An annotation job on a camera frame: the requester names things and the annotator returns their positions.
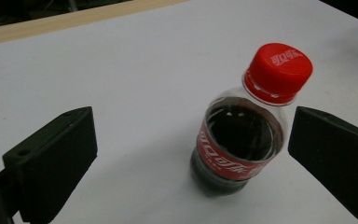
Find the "white surface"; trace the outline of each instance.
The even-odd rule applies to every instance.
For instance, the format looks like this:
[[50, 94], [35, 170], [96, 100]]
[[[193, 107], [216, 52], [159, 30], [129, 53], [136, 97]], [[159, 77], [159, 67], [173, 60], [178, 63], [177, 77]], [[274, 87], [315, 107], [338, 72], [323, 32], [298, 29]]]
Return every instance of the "white surface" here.
[[357, 19], [317, 0], [193, 0], [0, 44], [0, 170], [21, 140], [90, 105], [98, 158], [52, 223], [358, 223], [286, 146], [234, 196], [206, 198], [189, 176], [207, 104], [268, 42], [314, 65], [290, 126], [297, 105], [358, 126]]

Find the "wooden edge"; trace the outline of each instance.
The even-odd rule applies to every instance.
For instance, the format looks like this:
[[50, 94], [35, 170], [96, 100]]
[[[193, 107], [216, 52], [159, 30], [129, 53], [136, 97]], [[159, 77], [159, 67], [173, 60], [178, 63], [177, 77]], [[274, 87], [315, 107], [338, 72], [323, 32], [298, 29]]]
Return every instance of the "wooden edge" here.
[[130, 15], [158, 7], [166, 7], [189, 0], [132, 0], [105, 7], [96, 7], [77, 12], [52, 16], [34, 21], [25, 21], [0, 26], [0, 43], [33, 35], [63, 30], [96, 21]]

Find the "dark background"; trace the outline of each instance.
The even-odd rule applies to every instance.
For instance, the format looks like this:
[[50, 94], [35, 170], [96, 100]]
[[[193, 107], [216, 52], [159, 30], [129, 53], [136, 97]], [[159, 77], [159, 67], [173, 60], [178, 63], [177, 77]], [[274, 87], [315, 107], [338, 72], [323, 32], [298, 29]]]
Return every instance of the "dark background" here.
[[[76, 0], [78, 10], [129, 0]], [[71, 12], [68, 0], [0, 0], [0, 26]]]

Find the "coca-cola bottle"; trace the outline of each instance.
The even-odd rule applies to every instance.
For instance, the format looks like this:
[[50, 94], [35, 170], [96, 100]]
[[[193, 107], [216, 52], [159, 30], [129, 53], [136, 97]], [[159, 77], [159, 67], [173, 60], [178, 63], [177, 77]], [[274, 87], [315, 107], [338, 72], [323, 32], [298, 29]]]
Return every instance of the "coca-cola bottle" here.
[[256, 53], [242, 86], [209, 105], [191, 156], [193, 178], [208, 196], [240, 191], [282, 149], [293, 102], [312, 73], [298, 49], [270, 43]]

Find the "coca-cola logo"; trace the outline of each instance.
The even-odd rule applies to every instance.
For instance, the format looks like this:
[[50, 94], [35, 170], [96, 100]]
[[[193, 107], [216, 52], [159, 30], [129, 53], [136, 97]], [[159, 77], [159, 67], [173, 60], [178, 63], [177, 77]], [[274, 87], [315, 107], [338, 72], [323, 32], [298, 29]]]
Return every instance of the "coca-cola logo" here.
[[263, 166], [261, 167], [254, 167], [254, 166], [245, 166], [235, 161], [229, 160], [227, 157], [220, 156], [211, 146], [211, 143], [208, 137], [205, 135], [204, 131], [200, 131], [200, 143], [202, 149], [204, 150], [205, 159], [217, 170], [226, 169], [233, 173], [243, 174], [246, 175], [256, 175], [258, 174]]
[[281, 54], [276, 54], [271, 57], [271, 61], [273, 64], [279, 66], [284, 63], [289, 62], [290, 60], [296, 58], [296, 57], [303, 57], [304, 55], [297, 52], [295, 49], [289, 49]]

